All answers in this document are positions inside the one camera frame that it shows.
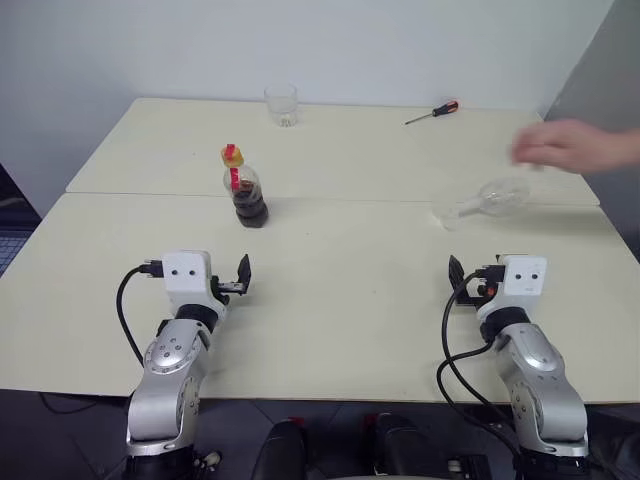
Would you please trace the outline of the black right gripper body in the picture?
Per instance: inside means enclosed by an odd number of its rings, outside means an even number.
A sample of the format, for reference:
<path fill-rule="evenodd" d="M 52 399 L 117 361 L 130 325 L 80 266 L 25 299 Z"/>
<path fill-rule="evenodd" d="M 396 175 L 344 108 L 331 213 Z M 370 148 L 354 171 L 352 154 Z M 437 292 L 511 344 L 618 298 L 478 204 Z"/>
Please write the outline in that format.
<path fill-rule="evenodd" d="M 476 285 L 476 293 L 471 295 L 468 293 L 467 286 L 473 281 L 478 281 Z M 457 295 L 457 304 L 463 306 L 481 307 L 491 301 L 498 291 L 498 282 L 495 279 L 484 277 L 474 277 L 469 281 L 461 279 L 457 285 L 464 284 L 464 288 Z"/>

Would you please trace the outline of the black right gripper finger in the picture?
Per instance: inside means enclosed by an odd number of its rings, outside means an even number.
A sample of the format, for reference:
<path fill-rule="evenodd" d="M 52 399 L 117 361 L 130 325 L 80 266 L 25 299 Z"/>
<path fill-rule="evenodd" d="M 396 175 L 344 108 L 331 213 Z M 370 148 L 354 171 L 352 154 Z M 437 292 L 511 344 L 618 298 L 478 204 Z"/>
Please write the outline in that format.
<path fill-rule="evenodd" d="M 465 273 L 462 264 L 454 255 L 449 256 L 448 278 L 455 293 L 455 300 L 464 301 L 466 299 Z"/>

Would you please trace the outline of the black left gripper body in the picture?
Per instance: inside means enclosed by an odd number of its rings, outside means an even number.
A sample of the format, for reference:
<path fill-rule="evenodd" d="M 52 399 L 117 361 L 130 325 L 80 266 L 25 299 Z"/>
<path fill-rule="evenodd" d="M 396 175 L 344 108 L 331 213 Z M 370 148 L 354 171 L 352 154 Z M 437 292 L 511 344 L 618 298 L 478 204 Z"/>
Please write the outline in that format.
<path fill-rule="evenodd" d="M 212 276 L 210 280 L 210 290 L 217 301 L 223 305 L 228 305 L 231 294 L 241 294 L 241 284 L 238 282 L 220 282 L 218 276 Z"/>

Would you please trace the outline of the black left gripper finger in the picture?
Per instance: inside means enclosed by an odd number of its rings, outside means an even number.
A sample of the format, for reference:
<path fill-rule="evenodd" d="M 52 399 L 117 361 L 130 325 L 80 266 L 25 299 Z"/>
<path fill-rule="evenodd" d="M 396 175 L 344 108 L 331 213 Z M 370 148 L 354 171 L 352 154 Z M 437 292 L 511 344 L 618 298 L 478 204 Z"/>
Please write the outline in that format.
<path fill-rule="evenodd" d="M 244 295 L 247 293 L 249 289 L 249 285 L 252 277 L 251 264 L 250 264 L 250 259 L 248 254 L 245 254 L 242 257 L 238 265 L 237 273 L 238 273 L 238 284 L 239 284 L 238 294 Z"/>

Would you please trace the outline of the person's bare hand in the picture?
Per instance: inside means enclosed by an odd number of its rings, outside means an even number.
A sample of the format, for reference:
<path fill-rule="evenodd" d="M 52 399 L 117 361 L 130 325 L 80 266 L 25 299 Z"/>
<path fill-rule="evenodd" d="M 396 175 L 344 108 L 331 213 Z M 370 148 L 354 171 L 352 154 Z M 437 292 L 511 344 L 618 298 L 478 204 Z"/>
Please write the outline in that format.
<path fill-rule="evenodd" d="M 596 173 L 624 164 L 620 138 L 576 120 L 536 123 L 522 129 L 511 147 L 515 164 Z"/>

